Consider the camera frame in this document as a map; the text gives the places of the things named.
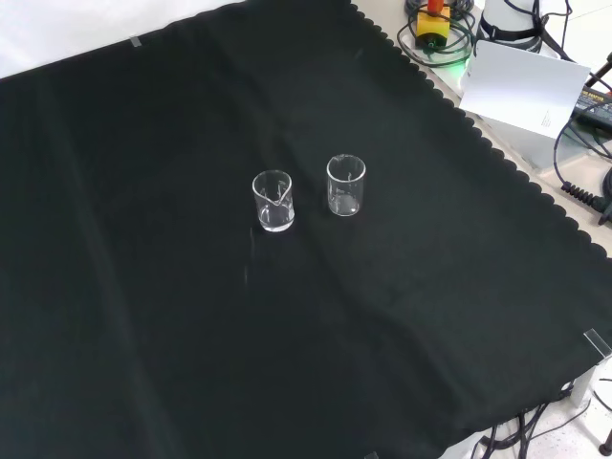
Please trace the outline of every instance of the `floor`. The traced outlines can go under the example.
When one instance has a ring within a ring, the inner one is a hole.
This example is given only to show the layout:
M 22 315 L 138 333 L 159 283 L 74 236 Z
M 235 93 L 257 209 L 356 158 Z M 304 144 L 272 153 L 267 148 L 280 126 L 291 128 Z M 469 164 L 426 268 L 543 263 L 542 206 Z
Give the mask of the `floor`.
M 476 4 L 482 8 L 485 1 L 476 0 Z M 353 2 L 368 18 L 382 27 L 390 38 L 395 39 L 397 30 L 405 24 L 403 0 L 353 0 Z M 609 32 L 609 24 L 612 24 L 612 0 L 570 0 L 570 2 L 574 4 L 572 5 L 574 13 L 568 23 L 565 51 L 576 62 L 587 65 L 594 71 L 598 70 L 605 63 L 608 54 L 612 53 L 612 34 Z M 544 12 L 565 11 L 564 0 L 541 0 L 541 5 Z M 552 17 L 547 30 L 560 41 L 563 19 Z M 607 76 L 606 81 L 612 84 L 612 73 Z M 609 164 L 603 164 L 599 158 L 591 158 L 589 155 L 585 155 L 580 161 L 579 166 L 566 165 L 567 173 L 571 175 L 569 170 L 575 171 L 580 175 L 580 181 L 577 183 L 587 183 L 586 187 L 592 183 L 595 187 L 593 191 L 597 191 L 601 186 L 602 174 L 605 174 Z M 545 182 L 548 182 L 548 179 L 554 181 L 554 178 L 548 177 L 546 172 L 538 176 Z M 601 376 L 612 379 L 612 363 L 603 368 Z M 612 405 L 612 382 L 596 382 L 595 390 L 605 402 Z M 580 409 L 573 407 L 568 400 L 552 404 L 544 412 L 535 434 L 560 426 L 579 412 Z M 533 440 L 528 457 L 529 459 L 600 459 L 602 456 L 598 447 L 606 439 L 610 429 L 612 429 L 612 413 L 597 400 L 591 399 L 587 411 L 575 421 Z M 507 436 L 515 430 L 516 420 L 510 420 L 498 430 L 498 435 Z M 475 434 L 465 444 L 448 451 L 443 459 L 469 459 L 479 436 L 480 434 Z M 477 452 L 475 457 L 479 459 L 483 451 Z M 509 449 L 497 451 L 492 458 L 515 459 L 516 457 L 517 450 Z
M 612 364 L 604 368 L 602 378 L 612 379 Z M 595 390 L 601 399 L 612 405 L 612 382 L 596 382 Z M 578 414 L 580 409 L 574 408 L 569 400 L 550 405 L 542 415 L 535 430 L 535 435 L 556 426 L 561 426 L 567 420 Z M 498 435 L 500 438 L 516 431 L 517 422 L 512 420 L 505 424 Z M 612 413 L 604 408 L 595 398 L 587 411 L 567 426 L 542 435 L 532 441 L 529 447 L 529 459 L 602 459 L 598 451 L 599 445 L 605 441 L 612 429 Z M 482 456 L 483 449 L 478 451 L 476 458 Z M 497 451 L 492 459 L 515 459 L 517 448 Z M 463 457 L 470 458 L 471 450 L 464 451 Z

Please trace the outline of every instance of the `electronic equipment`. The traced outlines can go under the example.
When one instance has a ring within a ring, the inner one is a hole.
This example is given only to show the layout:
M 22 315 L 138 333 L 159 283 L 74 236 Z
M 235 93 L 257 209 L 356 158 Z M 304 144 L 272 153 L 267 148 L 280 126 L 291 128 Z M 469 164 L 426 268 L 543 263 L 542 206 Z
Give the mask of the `electronic equipment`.
M 444 5 L 444 0 L 428 0 L 426 11 L 419 11 L 415 38 L 418 48 L 446 46 L 450 22 L 442 16 L 450 17 L 450 8 Z
M 580 113 L 586 107 L 603 102 L 608 102 L 609 104 L 585 111 L 582 114 Z M 577 116 L 576 121 L 581 124 L 597 127 L 612 135 L 612 97 L 607 94 L 584 86 L 578 102 L 576 102 L 574 114 Z

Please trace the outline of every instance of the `black tablecloth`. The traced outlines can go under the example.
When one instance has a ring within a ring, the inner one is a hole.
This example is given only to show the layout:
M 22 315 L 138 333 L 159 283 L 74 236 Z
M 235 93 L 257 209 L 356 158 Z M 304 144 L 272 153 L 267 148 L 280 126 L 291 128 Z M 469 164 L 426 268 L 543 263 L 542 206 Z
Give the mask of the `black tablecloth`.
M 141 41 L 0 82 L 1 457 L 433 459 L 598 361 L 603 250 L 347 2 Z

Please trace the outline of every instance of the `white device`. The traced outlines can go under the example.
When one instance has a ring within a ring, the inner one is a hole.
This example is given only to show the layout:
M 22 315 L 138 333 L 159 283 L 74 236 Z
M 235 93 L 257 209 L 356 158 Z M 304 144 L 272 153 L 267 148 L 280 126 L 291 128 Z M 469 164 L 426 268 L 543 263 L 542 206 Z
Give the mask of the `white device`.
M 510 1 L 524 11 L 532 11 L 537 0 Z M 530 14 L 515 10 L 506 0 L 487 0 L 477 34 L 480 38 L 538 53 L 542 40 L 533 30 L 534 19 Z

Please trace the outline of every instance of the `wire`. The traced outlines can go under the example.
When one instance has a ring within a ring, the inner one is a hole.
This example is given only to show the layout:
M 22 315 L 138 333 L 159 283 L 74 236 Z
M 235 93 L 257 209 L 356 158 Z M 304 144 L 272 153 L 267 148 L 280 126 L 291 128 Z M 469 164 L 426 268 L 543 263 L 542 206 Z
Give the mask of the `wire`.
M 606 382 L 608 382 L 608 383 L 612 383 L 612 380 L 609 380 L 609 379 L 607 379 L 607 378 L 600 378 L 600 381 L 606 381 Z M 608 405 L 607 405 L 607 404 L 606 404 L 606 403 L 605 403 L 605 402 L 604 402 L 604 401 L 601 399 L 601 397 L 599 396 L 599 394 L 598 394 L 597 392 L 593 391 L 593 395 L 595 396 L 595 398 L 597 399 L 597 401 L 598 401 L 600 404 L 602 404 L 602 405 L 603 405 L 603 407 L 604 407 L 605 409 L 607 409 L 608 411 L 612 412 L 612 408 L 611 408 L 610 406 L 608 406 Z
M 595 397 L 597 399 L 597 401 L 600 404 L 602 404 L 605 409 L 607 409 L 608 411 L 612 412 L 612 408 L 609 407 L 607 404 L 605 404 L 605 402 L 601 399 L 601 397 L 598 395 L 597 392 L 593 391 L 593 397 Z
M 528 11 L 517 7 L 510 0 L 504 0 L 504 2 L 508 6 L 510 6 L 511 8 L 517 11 L 523 12 L 525 14 L 530 14 L 534 20 L 534 27 L 540 28 L 540 36 L 542 40 L 544 41 L 544 43 L 546 43 L 549 47 L 551 47 L 553 51 L 555 51 L 561 57 L 561 59 L 568 60 L 570 62 L 575 62 L 575 60 L 572 59 L 569 55 L 567 55 L 567 53 L 565 53 L 563 49 L 565 46 L 565 33 L 567 32 L 567 20 L 569 20 L 570 14 L 574 12 L 572 10 L 572 7 L 570 6 L 569 0 L 565 0 L 566 13 L 549 12 L 547 14 L 544 14 L 544 16 L 542 16 L 541 18 L 539 17 L 539 0 L 534 1 L 534 10 L 532 13 L 529 13 Z M 561 42 L 561 45 L 559 45 L 554 40 L 554 38 L 546 32 L 545 26 L 550 16 L 565 16 L 566 23 L 565 23 L 565 27 L 563 28 L 563 41 Z M 610 86 L 608 83 L 603 81 L 603 79 L 593 74 L 592 72 L 589 72 L 589 75 L 591 76 L 591 78 L 595 79 L 596 81 L 601 83 L 603 86 L 605 86 L 608 89 L 608 91 L 612 91 L 612 86 Z
M 555 430 L 559 430 L 560 428 L 563 428 L 565 426 L 567 426 L 568 424 L 570 424 L 572 421 L 574 421 L 575 419 L 579 418 L 580 416 L 582 416 L 584 413 L 586 413 L 586 410 L 589 409 L 589 406 L 591 406 L 591 401 L 589 400 L 589 403 L 586 405 L 586 408 L 581 411 L 580 413 L 578 413 L 576 416 L 574 416 L 573 418 L 571 418 L 570 420 L 566 421 L 565 423 L 561 424 L 558 427 L 555 428 L 550 428 L 548 430 L 544 430 L 542 433 L 538 433 L 537 435 L 534 435 L 531 440 L 535 440 L 538 437 L 541 437 L 542 435 L 546 435 L 547 433 L 550 432 L 554 432 Z
M 595 140 L 595 143 L 597 145 L 600 146 L 600 148 L 605 152 L 605 154 L 608 156 L 608 158 L 612 158 L 612 153 L 610 153 L 610 151 L 605 147 L 605 145 L 601 142 L 600 140 L 600 136 L 598 136 L 597 134 L 597 128 L 593 129 L 593 139 Z
M 398 31 L 397 34 L 397 41 L 400 48 L 402 48 L 402 51 L 404 51 L 404 53 L 415 62 L 430 68 L 447 67 L 449 65 L 465 62 L 470 57 L 471 49 L 476 41 L 476 37 L 472 31 L 476 24 L 476 18 L 470 12 L 472 8 L 473 0 L 457 0 L 450 10 L 450 17 L 448 17 L 439 12 L 428 11 L 426 5 L 420 5 L 420 2 L 415 2 L 415 0 L 405 0 L 404 9 L 408 15 L 408 22 Z M 410 34 L 416 41 L 417 34 L 412 26 L 417 21 L 417 18 L 421 12 L 424 12 L 432 17 L 444 19 L 450 23 L 450 28 L 458 31 L 460 35 L 455 41 L 445 46 L 429 46 L 425 48 L 424 54 L 431 56 L 433 54 L 456 55 L 461 53 L 462 56 L 460 58 L 452 59 L 446 62 L 427 62 L 422 60 L 419 55 L 413 53 L 413 51 L 404 44 L 402 41 L 402 34 L 406 29 L 410 31 Z M 462 45 L 455 48 L 455 46 L 459 43 L 462 43 Z
M 564 185 L 567 184 L 568 182 L 561 176 L 561 173 L 558 170 L 557 149 L 558 149 L 558 144 L 561 141 L 561 137 L 563 136 L 563 133 L 565 132 L 565 129 L 567 129 L 569 127 L 569 125 L 574 121 L 574 119 L 580 118 L 582 115 L 584 115 L 589 110 L 593 110 L 595 108 L 603 107 L 604 105 L 607 105 L 609 103 L 612 103 L 612 102 L 606 102 L 606 101 L 598 102 L 598 103 L 594 103 L 593 105 L 590 105 L 588 107 L 583 108 L 577 114 L 572 115 L 572 117 L 565 123 L 565 125 L 561 129 L 561 132 L 558 133 L 557 139 L 555 140 L 555 147 L 553 149 L 553 166 L 555 167 L 555 172 L 556 172 L 556 174 L 558 176 L 558 179 L 561 180 L 561 182 Z
M 495 442 L 495 435 L 496 434 L 497 434 L 497 425 L 493 426 L 492 429 L 491 429 L 491 438 L 492 438 L 492 441 L 487 446 L 487 449 L 485 450 L 485 453 L 483 454 L 481 459 L 489 459 L 491 457 L 491 455 L 493 454 L 493 452 L 495 451 L 495 448 L 493 447 L 493 444 Z M 480 445 L 480 441 L 476 442 L 476 445 L 474 445 L 474 449 L 471 451 L 470 459 L 474 459 L 474 456 L 476 455 L 476 450 L 478 449 L 478 445 Z
M 563 23 L 563 37 L 561 38 L 561 49 L 565 50 L 565 35 L 567 34 L 567 23 L 570 20 L 570 14 L 572 13 L 572 7 L 570 7 L 570 0 L 565 0 L 565 21 Z

